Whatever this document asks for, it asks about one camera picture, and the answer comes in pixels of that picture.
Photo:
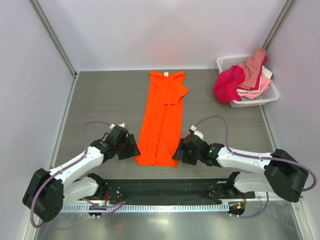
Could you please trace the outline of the orange t shirt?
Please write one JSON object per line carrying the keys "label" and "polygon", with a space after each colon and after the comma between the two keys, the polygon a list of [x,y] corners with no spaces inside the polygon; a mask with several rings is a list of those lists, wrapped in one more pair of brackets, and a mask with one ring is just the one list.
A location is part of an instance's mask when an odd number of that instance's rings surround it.
{"label": "orange t shirt", "polygon": [[181,139],[184,97],[183,71],[169,73],[151,71],[150,86],[138,139],[138,165],[177,167],[173,159]]}

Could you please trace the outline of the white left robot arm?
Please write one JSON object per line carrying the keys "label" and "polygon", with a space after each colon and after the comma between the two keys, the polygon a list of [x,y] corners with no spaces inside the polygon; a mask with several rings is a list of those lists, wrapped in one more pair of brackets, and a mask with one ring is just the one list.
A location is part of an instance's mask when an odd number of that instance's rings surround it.
{"label": "white left robot arm", "polygon": [[85,143],[82,153],[68,162],[45,170],[38,169],[32,176],[22,203],[30,210],[30,222],[33,227],[37,216],[44,223],[52,221],[64,206],[89,197],[100,199],[106,196],[107,182],[89,170],[118,157],[119,160],[139,156],[135,137],[129,133],[125,124],[110,125],[110,132],[92,143]]}

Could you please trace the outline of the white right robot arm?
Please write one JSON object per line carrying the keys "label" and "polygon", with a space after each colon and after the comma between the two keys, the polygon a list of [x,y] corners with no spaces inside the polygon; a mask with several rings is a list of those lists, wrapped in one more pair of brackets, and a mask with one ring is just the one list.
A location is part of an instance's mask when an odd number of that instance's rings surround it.
{"label": "white right robot arm", "polygon": [[274,193],[288,202],[299,201],[309,176],[288,153],[277,149],[274,153],[256,153],[232,149],[221,143],[208,144],[191,132],[180,139],[172,159],[209,167],[233,168],[223,190],[232,198],[248,192]]}

